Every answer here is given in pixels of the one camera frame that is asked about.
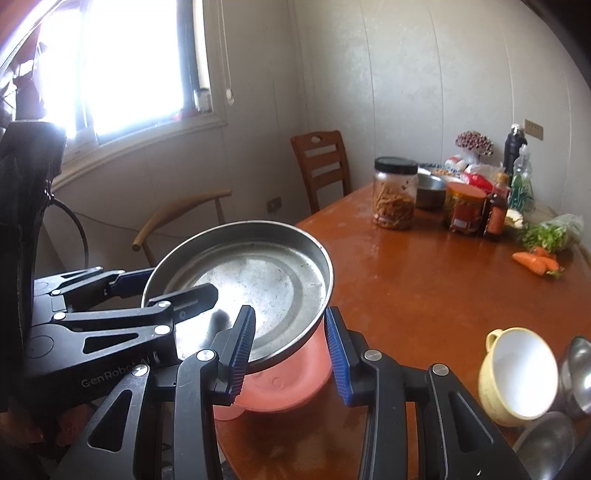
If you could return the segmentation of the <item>person's left hand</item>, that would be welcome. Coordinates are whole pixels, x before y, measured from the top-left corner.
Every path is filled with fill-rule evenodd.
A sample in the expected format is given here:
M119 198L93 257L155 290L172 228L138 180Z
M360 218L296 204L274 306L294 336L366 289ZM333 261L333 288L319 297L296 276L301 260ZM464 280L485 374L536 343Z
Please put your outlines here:
M89 405L69 409L49 417L48 425L38 426L26 410L12 409L1 413L1 439L14 447L27 447L45 441L50 446L69 447L86 426L94 410Z

